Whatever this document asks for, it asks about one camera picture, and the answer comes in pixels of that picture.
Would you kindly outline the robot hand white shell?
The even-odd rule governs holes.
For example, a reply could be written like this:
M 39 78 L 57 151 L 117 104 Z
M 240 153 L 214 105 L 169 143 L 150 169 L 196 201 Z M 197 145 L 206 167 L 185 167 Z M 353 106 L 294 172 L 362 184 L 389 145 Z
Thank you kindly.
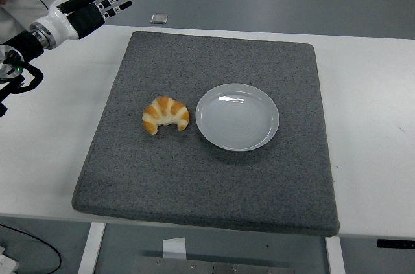
M 130 6 L 132 2 L 125 0 L 56 0 L 46 16 L 30 25 L 30 32 L 44 48 L 54 49 L 90 35 Z

